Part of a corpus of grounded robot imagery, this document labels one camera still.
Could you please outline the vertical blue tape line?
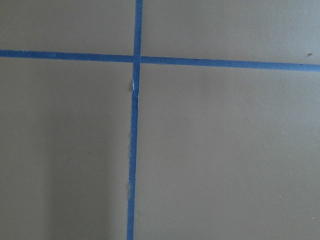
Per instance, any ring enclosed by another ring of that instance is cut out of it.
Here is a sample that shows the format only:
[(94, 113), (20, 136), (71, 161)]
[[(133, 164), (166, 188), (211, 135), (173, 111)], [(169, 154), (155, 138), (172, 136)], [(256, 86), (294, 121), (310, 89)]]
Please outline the vertical blue tape line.
[(126, 239), (134, 239), (143, 1), (135, 2)]

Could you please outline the horizontal blue tape line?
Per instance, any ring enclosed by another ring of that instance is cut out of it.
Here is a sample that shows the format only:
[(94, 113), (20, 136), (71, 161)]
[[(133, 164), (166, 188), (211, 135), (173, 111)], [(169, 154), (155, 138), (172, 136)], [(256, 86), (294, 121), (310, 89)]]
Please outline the horizontal blue tape line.
[[(135, 57), (132, 55), (6, 50), (6, 49), (2, 49), (0, 51), (0, 56), (8, 57), (8, 58), (74, 60), (74, 61), (116, 62), (116, 63), (133, 63), (135, 59)], [(303, 63), (198, 59), (198, 58), (178, 58), (178, 57), (159, 57), (159, 56), (141, 56), (138, 59), (138, 61), (142, 64), (157, 64), (157, 65), (222, 67), (222, 68), (282, 70), (282, 71), (301, 71), (301, 72), (319, 72), (320, 71), (320, 66), (318, 64), (303, 64)]]

